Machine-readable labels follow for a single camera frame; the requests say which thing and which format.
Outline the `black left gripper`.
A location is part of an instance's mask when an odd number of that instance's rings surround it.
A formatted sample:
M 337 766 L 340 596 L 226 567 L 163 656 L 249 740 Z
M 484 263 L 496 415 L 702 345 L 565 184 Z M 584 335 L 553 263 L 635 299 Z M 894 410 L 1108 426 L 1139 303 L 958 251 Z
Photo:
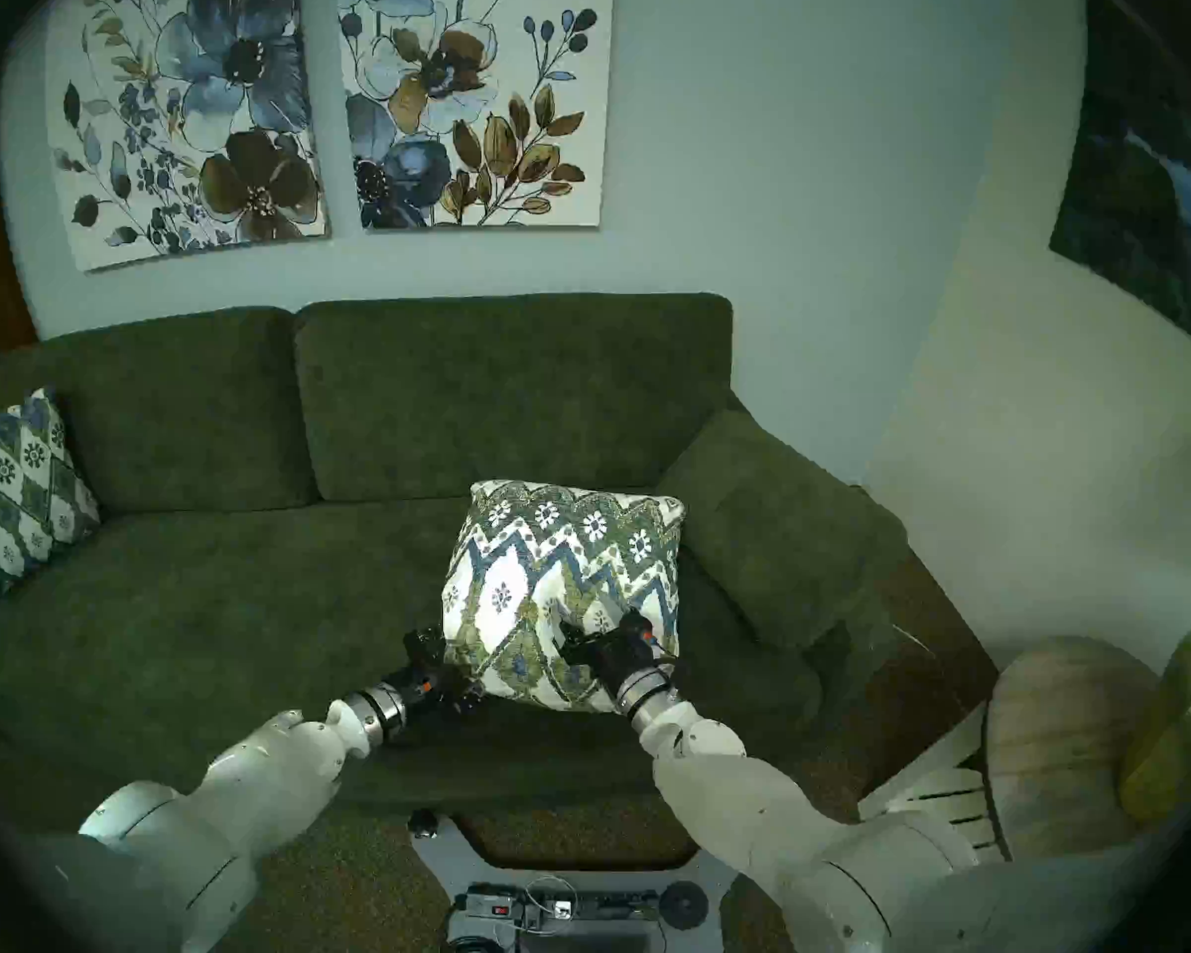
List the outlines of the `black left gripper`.
M 403 637 L 407 665 L 394 674 L 406 723 L 430 718 L 462 720 L 476 712 L 485 690 L 463 667 L 445 661 L 439 629 L 414 629 Z

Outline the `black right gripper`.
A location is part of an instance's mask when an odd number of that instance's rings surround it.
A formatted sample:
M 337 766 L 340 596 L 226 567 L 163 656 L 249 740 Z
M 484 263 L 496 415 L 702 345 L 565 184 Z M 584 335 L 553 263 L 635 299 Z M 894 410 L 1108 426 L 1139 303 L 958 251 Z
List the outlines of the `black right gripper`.
M 551 604 L 551 640 L 565 664 L 590 669 L 609 694 L 621 694 L 641 674 L 657 675 L 657 687 L 672 685 L 674 658 L 661 649 L 651 619 L 640 611 L 626 611 L 612 629 L 584 633 L 565 605 Z

